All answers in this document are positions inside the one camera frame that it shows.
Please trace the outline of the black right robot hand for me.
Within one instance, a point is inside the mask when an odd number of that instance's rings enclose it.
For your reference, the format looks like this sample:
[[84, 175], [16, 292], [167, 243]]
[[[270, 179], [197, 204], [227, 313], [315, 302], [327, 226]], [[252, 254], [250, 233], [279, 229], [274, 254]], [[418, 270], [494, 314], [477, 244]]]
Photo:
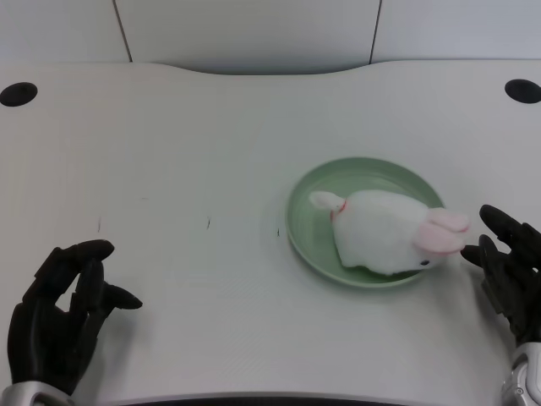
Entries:
[[540, 341], [540, 232], [500, 209], [483, 205], [479, 216], [510, 249], [498, 251], [490, 236], [467, 245], [462, 257], [484, 270], [482, 288], [495, 312], [509, 322], [516, 345]]

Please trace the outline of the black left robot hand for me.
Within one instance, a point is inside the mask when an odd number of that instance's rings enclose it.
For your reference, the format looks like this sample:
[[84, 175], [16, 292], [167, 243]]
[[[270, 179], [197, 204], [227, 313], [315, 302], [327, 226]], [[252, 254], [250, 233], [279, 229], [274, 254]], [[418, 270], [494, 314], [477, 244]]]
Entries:
[[98, 335], [115, 309], [142, 302], [107, 283], [104, 260], [114, 247], [98, 239], [55, 248], [14, 308], [8, 330], [8, 362], [14, 384], [39, 381], [74, 393], [96, 350]]

